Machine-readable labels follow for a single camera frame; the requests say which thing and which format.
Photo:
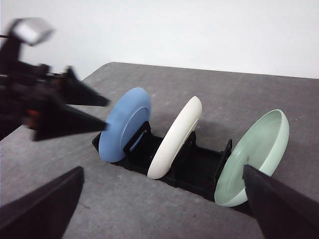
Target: white wall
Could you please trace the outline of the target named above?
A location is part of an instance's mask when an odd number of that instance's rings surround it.
[[[2,0],[1,32],[31,16],[56,33],[22,59],[81,78],[111,61],[319,78],[318,0]]]

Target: light green plate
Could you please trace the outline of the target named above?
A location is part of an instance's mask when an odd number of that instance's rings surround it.
[[[262,116],[240,139],[229,156],[217,182],[215,202],[233,207],[247,201],[242,179],[245,164],[271,176],[287,146],[289,123],[281,110]]]

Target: blue plate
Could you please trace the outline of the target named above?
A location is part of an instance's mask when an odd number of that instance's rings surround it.
[[[148,93],[140,87],[126,92],[111,110],[99,142],[99,154],[103,161],[117,162],[125,157],[124,146],[134,133],[151,116],[151,99]],[[133,149],[141,137],[132,146]]]

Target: gray table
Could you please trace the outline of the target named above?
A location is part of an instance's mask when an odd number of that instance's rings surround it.
[[[236,145],[264,113],[282,109],[290,139],[274,177],[319,201],[318,80],[109,63],[85,82],[112,103],[77,108],[101,119],[127,90],[146,89],[158,136],[198,96],[203,114],[197,144],[214,150],[223,150],[229,138]],[[86,181],[64,238],[263,238],[256,220],[245,214],[102,162],[91,145],[97,133],[42,142],[32,142],[31,134],[20,127],[1,141],[1,203],[82,165]]]

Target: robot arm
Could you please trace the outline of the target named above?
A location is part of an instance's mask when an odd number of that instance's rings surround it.
[[[16,20],[0,49],[0,137],[21,124],[35,130],[34,140],[104,130],[106,123],[68,106],[106,106],[108,99],[77,80],[73,69],[50,72],[44,64],[19,61],[22,44],[45,41],[53,29],[41,18]]]

